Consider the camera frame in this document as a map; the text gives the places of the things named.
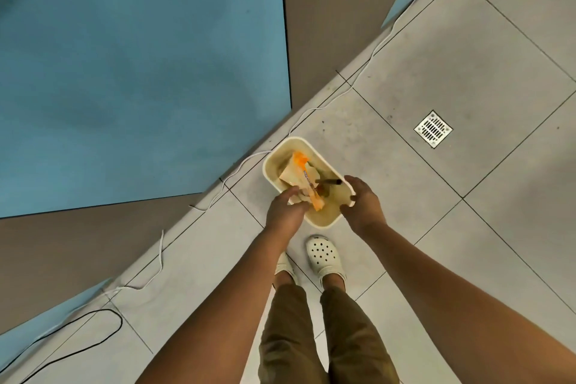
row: beige container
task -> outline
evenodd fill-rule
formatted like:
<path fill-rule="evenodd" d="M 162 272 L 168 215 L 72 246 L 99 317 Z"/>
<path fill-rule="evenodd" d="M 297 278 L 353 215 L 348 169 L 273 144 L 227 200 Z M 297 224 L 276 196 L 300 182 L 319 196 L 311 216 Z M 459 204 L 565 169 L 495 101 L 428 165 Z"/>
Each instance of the beige container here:
<path fill-rule="evenodd" d="M 266 157 L 262 164 L 264 176 L 278 191 L 283 192 L 289 188 L 289 185 L 281 181 L 279 177 L 294 151 L 300 151 L 306 155 L 309 158 L 308 162 L 318 170 L 322 179 L 340 178 L 343 181 L 341 185 L 329 186 L 330 194 L 324 198 L 326 205 L 320 211 L 310 208 L 305 215 L 307 222 L 312 226 L 319 229 L 330 228 L 335 224 L 336 220 L 342 216 L 340 213 L 341 205 L 354 205 L 354 203 L 350 201 L 350 196 L 355 194 L 355 192 L 352 186 L 344 180 L 344 177 L 328 164 L 316 149 L 301 137 L 286 138 L 270 152 L 270 155 Z M 298 198 L 293 197 L 290 203 L 293 204 L 298 201 Z"/>

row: left hand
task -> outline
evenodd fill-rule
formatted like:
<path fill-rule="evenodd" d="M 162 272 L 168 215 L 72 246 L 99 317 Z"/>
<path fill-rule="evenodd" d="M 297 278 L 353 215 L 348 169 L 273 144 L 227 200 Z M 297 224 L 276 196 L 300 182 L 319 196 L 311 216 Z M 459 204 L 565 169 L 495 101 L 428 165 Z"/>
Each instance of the left hand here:
<path fill-rule="evenodd" d="M 306 211 L 311 207 L 308 202 L 299 202 L 289 205 L 288 200 L 298 194 L 298 186 L 294 186 L 281 192 L 272 200 L 266 214 L 265 229 L 272 234 L 283 237 L 287 242 L 296 234 L 304 220 Z"/>

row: olive pants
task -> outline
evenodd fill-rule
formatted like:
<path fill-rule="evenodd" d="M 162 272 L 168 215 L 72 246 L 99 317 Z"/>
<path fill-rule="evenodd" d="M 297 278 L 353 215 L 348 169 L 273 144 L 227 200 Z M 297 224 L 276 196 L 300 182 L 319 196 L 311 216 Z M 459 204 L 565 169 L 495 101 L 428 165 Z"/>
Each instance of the olive pants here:
<path fill-rule="evenodd" d="M 280 286 L 260 344 L 262 384 L 399 384 L 384 343 L 368 316 L 332 287 L 320 298 L 328 342 L 328 373 L 320 363 L 304 289 Z"/>

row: forearm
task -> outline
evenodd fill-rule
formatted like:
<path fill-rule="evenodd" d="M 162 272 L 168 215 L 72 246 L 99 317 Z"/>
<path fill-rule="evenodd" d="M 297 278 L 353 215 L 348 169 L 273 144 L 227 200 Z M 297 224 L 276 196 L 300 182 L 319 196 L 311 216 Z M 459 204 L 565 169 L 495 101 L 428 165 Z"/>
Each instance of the forearm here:
<path fill-rule="evenodd" d="M 576 356 L 532 322 L 387 225 L 361 235 L 463 383 L 576 380 Z"/>
<path fill-rule="evenodd" d="M 283 249 L 264 230 L 158 352 L 138 384 L 239 382 Z"/>

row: brown wall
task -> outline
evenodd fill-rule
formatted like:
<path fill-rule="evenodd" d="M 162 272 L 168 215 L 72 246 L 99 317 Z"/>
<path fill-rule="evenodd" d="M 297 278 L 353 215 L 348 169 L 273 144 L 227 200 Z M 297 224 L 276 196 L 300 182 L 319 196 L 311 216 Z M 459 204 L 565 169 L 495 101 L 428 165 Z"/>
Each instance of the brown wall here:
<path fill-rule="evenodd" d="M 292 109 L 378 37 L 394 1 L 284 0 Z"/>
<path fill-rule="evenodd" d="M 0 219 L 0 334 L 122 273 L 201 197 Z"/>

